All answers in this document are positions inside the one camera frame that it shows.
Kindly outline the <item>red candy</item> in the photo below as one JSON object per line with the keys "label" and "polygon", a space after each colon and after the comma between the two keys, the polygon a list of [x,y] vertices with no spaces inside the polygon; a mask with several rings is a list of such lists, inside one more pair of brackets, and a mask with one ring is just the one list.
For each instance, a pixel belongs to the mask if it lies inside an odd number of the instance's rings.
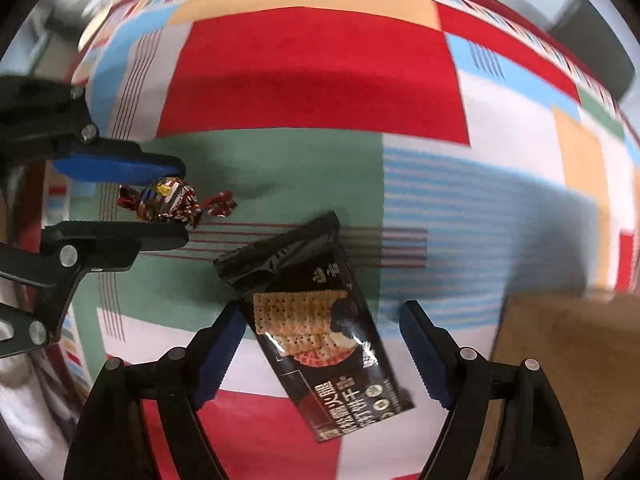
{"label": "red candy", "polygon": [[222,191],[201,202],[185,180],[162,177],[141,191],[121,185],[117,206],[134,212],[146,223],[180,223],[196,229],[205,217],[229,217],[236,201],[232,192]]}

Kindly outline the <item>dark cracker snack packet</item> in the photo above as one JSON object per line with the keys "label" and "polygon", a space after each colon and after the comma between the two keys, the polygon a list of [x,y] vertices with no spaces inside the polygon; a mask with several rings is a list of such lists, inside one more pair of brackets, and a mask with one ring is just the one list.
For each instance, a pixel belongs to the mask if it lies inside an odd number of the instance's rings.
{"label": "dark cracker snack packet", "polygon": [[319,442],[411,410],[327,212],[215,262],[288,397]]}

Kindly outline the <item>brown cardboard box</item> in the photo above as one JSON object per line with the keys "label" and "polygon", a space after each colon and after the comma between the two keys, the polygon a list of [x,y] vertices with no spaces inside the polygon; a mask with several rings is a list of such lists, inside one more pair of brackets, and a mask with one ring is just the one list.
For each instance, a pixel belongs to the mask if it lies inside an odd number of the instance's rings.
{"label": "brown cardboard box", "polygon": [[502,312],[494,361],[536,359],[588,479],[639,475],[639,297],[521,292]]}

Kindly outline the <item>colourful patchwork tablecloth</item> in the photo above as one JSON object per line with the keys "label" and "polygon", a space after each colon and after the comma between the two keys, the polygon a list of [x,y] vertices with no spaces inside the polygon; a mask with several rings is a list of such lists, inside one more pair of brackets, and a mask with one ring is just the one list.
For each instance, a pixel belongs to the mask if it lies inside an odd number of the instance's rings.
{"label": "colourful patchwork tablecloth", "polygon": [[246,335],[201,421],[233,479],[410,479],[444,420],[394,316],[424,305],[489,351],[514,292],[628,290],[639,150],[601,77],[495,0],[125,0],[83,48],[102,133],[238,200],[190,243],[90,275],[65,324],[87,390],[153,361],[231,298],[214,260],[334,211],[414,407],[319,443]]}

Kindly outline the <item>dark chair right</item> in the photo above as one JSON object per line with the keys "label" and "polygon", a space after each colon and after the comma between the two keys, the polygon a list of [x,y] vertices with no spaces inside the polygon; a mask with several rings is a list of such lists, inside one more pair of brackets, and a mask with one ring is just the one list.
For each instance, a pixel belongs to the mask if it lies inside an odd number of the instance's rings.
{"label": "dark chair right", "polygon": [[567,47],[615,101],[629,90],[636,70],[614,30],[589,0],[566,0],[548,34]]}

